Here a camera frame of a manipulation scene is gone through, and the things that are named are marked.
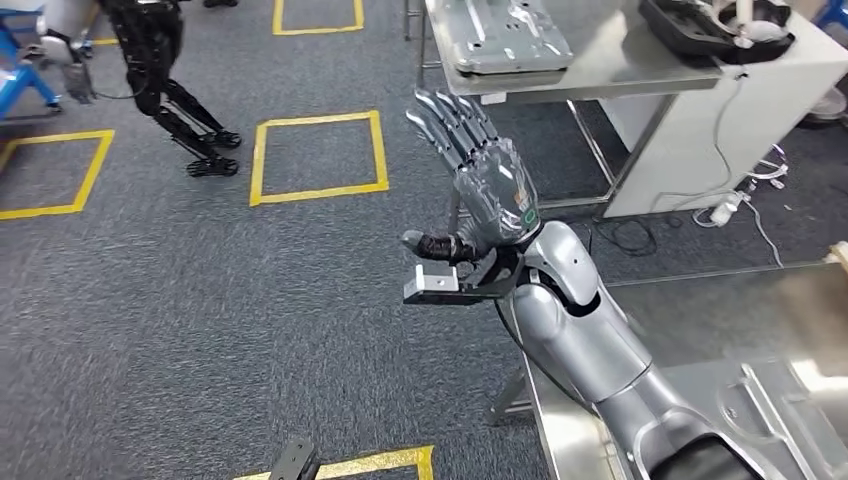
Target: stainless steel table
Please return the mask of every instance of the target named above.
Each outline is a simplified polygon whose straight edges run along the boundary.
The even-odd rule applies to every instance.
[[[848,445],[848,275],[839,265],[669,278],[610,292],[644,327],[643,340],[663,367],[740,355],[787,359]],[[526,357],[521,374],[551,478],[620,478],[603,425]]]
[[[440,56],[447,58],[450,45],[440,22],[445,15],[438,8],[441,1],[426,0],[426,11]],[[574,53],[568,70],[465,77],[443,62],[448,86],[457,95],[507,93],[510,102],[523,103],[712,88],[721,71],[711,62],[682,63],[648,30],[637,6],[636,0],[548,0],[548,13]],[[424,37],[419,38],[422,46]]]
[[[447,13],[439,8],[442,1],[419,1],[420,11],[424,12],[420,15],[419,86],[424,86],[424,70],[439,65],[439,62],[425,61],[428,18],[440,56],[448,58],[444,52],[450,48],[450,40],[442,19]],[[608,203],[671,107],[676,94],[710,89],[722,76],[721,70],[711,61],[697,65],[681,62],[648,30],[644,19],[636,11],[637,6],[638,0],[548,0],[548,13],[574,53],[574,63],[564,72],[463,76],[453,65],[440,62],[450,91],[457,95],[481,95],[483,103],[500,97],[491,103],[568,104],[609,188],[594,197],[545,200],[539,204],[541,210]],[[404,10],[407,22],[409,15],[418,15],[418,12],[410,13],[408,5]],[[405,27],[406,37],[408,32],[408,27]],[[614,172],[573,101],[631,95],[662,95],[664,98],[624,166]],[[459,200],[454,194],[451,201],[452,230],[459,216]]]

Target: black bracket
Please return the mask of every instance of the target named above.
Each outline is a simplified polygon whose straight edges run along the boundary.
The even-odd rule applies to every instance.
[[[315,480],[321,465],[316,460],[315,445],[294,439],[286,445],[283,456],[274,464],[268,480]]]
[[[508,270],[509,276],[498,278]],[[460,282],[456,291],[421,291],[414,297],[405,298],[407,305],[475,305],[487,300],[498,300],[509,295],[518,284],[524,271],[524,256],[515,250],[501,250],[492,266],[483,275],[477,285]]]

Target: humanoid robot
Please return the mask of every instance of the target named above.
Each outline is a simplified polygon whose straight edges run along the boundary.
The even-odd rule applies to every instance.
[[[178,0],[47,0],[45,30],[41,32],[44,55],[62,66],[68,93],[80,103],[90,103],[97,96],[84,59],[71,46],[87,27],[95,1],[118,38],[136,106],[198,158],[187,166],[189,175],[234,175],[238,163],[222,156],[216,147],[238,147],[241,136],[225,130],[170,76],[182,47],[183,18]],[[203,133],[195,132],[179,115],[162,105],[163,94],[174,110],[192,120]]]
[[[543,348],[558,364],[549,369],[567,373],[573,391],[561,387],[564,393],[606,423],[634,479],[783,479],[664,378],[579,237],[562,222],[539,219],[518,152],[483,110],[449,94],[416,91],[416,98],[422,108],[407,117],[441,153],[470,219],[456,234],[403,234],[418,257],[451,264],[438,274],[416,267],[404,303],[495,300],[502,319],[514,319],[519,334],[504,320],[513,338]],[[478,284],[458,281],[456,263],[492,250],[494,265]]]

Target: black cable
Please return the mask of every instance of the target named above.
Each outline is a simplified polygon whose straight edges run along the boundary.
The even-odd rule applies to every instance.
[[[594,237],[593,232],[592,232],[592,227],[590,227],[589,225],[586,225],[585,223],[577,223],[577,224],[572,224],[572,225],[580,225],[581,227],[586,229],[586,233],[589,234],[589,238],[586,239],[586,251],[589,252],[589,255],[592,255],[592,240],[593,240],[593,237]]]
[[[665,216],[665,224],[668,225],[670,228],[680,228],[683,226],[683,220],[675,217],[672,214],[669,214]]]
[[[94,89],[94,83],[92,82],[91,91],[92,91],[92,93],[94,93],[95,95],[97,95],[99,97],[108,98],[110,100],[129,100],[131,98],[135,98],[135,97],[141,95],[142,93],[144,93],[144,91],[147,90],[147,87],[149,85],[150,85],[150,78],[145,77],[144,78],[144,85],[142,85],[141,88],[139,88],[137,92],[133,92],[129,95],[117,95],[116,96],[116,95],[108,95],[108,94],[105,94],[103,92],[98,92],[97,90]]]
[[[605,232],[604,229],[601,228],[601,225],[610,224],[615,224],[615,227],[613,227],[609,233]],[[645,232],[645,243],[637,246],[625,245],[625,243],[619,238],[618,231],[626,225],[638,225],[641,227]],[[604,240],[621,249],[621,251],[629,257],[647,257],[657,253],[657,238],[654,236],[654,232],[651,230],[651,227],[642,219],[624,221],[603,221],[596,219],[595,230],[598,231],[598,235],[603,237]]]
[[[848,190],[845,190],[845,189],[844,189],[844,188],[842,188],[842,187],[837,187],[836,185],[829,185],[829,186],[830,186],[830,188],[832,188],[832,189],[836,190],[837,192],[841,193],[842,195],[845,195],[846,197],[848,197]]]
[[[545,368],[545,366],[542,365],[538,360],[536,360],[536,357],[534,357],[532,353],[530,353],[529,351],[527,351],[527,349],[524,348],[524,344],[518,338],[518,335],[509,326],[509,322],[506,321],[506,317],[504,316],[503,311],[501,310],[501,306],[497,302],[497,300],[495,300],[494,304],[495,304],[495,309],[498,311],[498,316],[501,318],[501,323],[503,323],[503,326],[506,329],[506,331],[509,333],[509,336],[512,338],[512,341],[515,342],[516,345],[518,345],[518,348],[520,348],[522,352],[524,352],[524,355],[526,355],[527,358],[529,358],[530,361],[533,362],[533,364],[536,365],[536,367],[539,370],[541,370],[542,373],[544,373],[546,377],[548,377],[548,380],[550,380],[551,383],[553,383],[558,389],[560,389],[560,391],[562,391],[563,394],[565,394],[565,396],[567,396],[568,398],[571,399],[571,401],[573,401],[574,403],[579,405],[580,408],[582,408],[583,410],[586,410],[587,412],[592,414],[592,416],[597,417],[598,412],[595,411],[595,409],[592,407],[591,404],[586,402],[586,400],[583,400],[582,398],[578,397],[570,389],[565,388],[561,383],[559,383],[559,380],[554,378],[554,376],[551,375],[551,373],[548,371],[548,369]]]

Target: gray carpet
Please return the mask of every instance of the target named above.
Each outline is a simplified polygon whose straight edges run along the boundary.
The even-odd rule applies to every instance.
[[[56,122],[0,130],[7,139],[116,131],[82,213],[0,222],[0,478],[229,479],[267,470],[294,435],[327,460],[433,444],[437,479],[544,478],[530,422],[483,423],[518,365],[494,312],[400,304],[414,260],[397,236],[443,228],[448,191],[435,154],[403,121],[414,44],[401,40],[400,5],[365,0],[357,33],[275,37],[270,3],[185,7],[174,76],[245,134],[236,177],[188,178],[189,154],[129,101],[66,100]],[[352,23],[337,3],[289,0],[284,26]],[[97,49],[101,91],[126,93],[121,62],[114,47]],[[620,161],[597,106],[586,108]],[[387,192],[248,207],[258,123],[371,109],[382,117]],[[543,172],[543,195],[603,187],[563,106],[493,115]],[[788,188],[763,189],[756,202],[785,261],[818,259],[848,238],[848,194],[837,189],[848,191],[848,135],[796,131],[784,146]],[[22,147],[0,176],[0,209],[64,201],[90,153],[85,142]],[[372,181],[371,155],[365,122],[276,128],[266,193]],[[27,187],[37,191],[6,193]],[[680,228],[649,220],[659,249],[650,257],[596,236],[605,278],[770,262],[750,215],[714,230],[681,218]]]

